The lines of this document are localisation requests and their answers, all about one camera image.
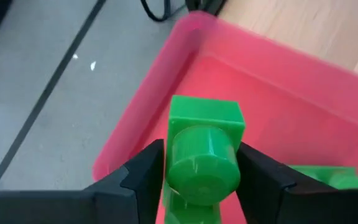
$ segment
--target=green cylindrical knob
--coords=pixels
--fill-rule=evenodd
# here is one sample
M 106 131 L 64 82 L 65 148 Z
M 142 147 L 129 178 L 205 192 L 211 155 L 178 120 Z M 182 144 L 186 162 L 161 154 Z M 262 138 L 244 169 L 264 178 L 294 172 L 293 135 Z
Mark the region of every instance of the green cylindrical knob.
M 235 150 L 219 128 L 200 125 L 184 129 L 174 137 L 170 156 L 167 182 L 190 203 L 219 203 L 239 185 Z

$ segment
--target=green toy part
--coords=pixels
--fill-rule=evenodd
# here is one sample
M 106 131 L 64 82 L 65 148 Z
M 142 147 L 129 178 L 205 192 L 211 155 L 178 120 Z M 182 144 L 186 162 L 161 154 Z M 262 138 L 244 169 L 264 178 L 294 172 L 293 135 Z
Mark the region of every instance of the green toy part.
M 357 189 L 358 175 L 355 167 L 290 166 L 304 175 L 328 184 L 336 189 Z
M 174 196 L 164 199 L 167 220 L 172 217 L 186 220 L 187 215 L 199 213 L 204 218 L 217 218 L 214 223 L 220 222 L 216 215 L 219 202 L 239 185 L 236 152 L 245 126 L 236 102 L 172 98 L 164 195 Z

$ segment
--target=wooden table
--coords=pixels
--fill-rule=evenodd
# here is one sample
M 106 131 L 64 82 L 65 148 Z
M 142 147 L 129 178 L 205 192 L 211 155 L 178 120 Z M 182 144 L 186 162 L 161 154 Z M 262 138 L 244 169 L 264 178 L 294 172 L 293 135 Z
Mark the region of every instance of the wooden table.
M 220 18 L 358 73 L 358 0 L 227 0 Z

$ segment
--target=pink bin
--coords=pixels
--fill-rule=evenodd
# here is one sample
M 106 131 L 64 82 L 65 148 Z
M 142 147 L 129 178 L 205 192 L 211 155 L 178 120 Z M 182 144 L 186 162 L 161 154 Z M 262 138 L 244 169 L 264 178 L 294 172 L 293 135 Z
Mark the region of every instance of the pink bin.
M 95 180 L 166 137 L 173 94 L 237 101 L 242 140 L 280 162 L 358 169 L 358 76 L 196 12 L 177 22 L 97 158 Z M 245 223 L 235 194 L 221 215 Z M 163 216 L 160 205 L 157 223 Z

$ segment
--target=white speck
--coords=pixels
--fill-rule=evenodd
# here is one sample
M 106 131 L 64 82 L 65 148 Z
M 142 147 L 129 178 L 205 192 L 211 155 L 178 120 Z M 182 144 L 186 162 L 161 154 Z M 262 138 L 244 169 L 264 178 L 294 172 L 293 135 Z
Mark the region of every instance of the white speck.
M 94 70 L 95 65 L 96 65 L 96 61 L 92 62 L 92 64 L 91 64 L 91 70 L 92 71 Z

